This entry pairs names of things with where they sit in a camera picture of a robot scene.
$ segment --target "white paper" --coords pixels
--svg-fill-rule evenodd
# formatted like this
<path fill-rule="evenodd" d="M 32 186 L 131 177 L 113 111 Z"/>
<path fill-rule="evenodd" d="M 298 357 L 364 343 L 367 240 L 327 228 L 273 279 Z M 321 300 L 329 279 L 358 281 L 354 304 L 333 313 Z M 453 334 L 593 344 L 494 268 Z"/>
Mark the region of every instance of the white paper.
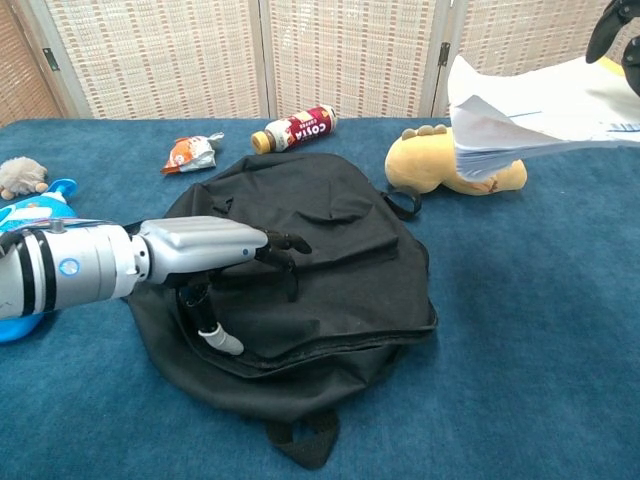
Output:
<path fill-rule="evenodd" d="M 515 76 L 454 59 L 448 94 L 457 170 L 482 181 L 518 159 L 582 148 L 640 147 L 640 97 L 584 57 Z"/>

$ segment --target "black object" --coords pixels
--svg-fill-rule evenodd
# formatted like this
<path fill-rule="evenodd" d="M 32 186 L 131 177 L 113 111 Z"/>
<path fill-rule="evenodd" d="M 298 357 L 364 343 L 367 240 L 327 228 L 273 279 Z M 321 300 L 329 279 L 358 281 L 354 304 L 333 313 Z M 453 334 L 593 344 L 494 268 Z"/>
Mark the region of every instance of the black object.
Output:
<path fill-rule="evenodd" d="M 640 17 L 640 0 L 612 0 L 602 12 L 589 39 L 587 63 L 602 58 L 613 45 L 618 32 L 635 17 Z M 640 95 L 640 36 L 631 39 L 621 64 L 629 86 Z"/>
<path fill-rule="evenodd" d="M 153 363 L 213 407 L 265 421 L 272 445 L 299 465 L 324 465 L 339 434 L 337 404 L 385 378 L 437 325 L 428 251 L 390 201 L 347 160 L 317 153 L 247 156 L 191 186 L 166 216 L 281 232 L 280 243 L 298 247 L 298 294 L 289 301 L 277 261 L 210 275 L 210 317 L 244 345 L 231 356 L 198 336 L 175 289 L 141 284 L 128 304 Z M 313 435 L 294 438 L 301 425 Z"/>

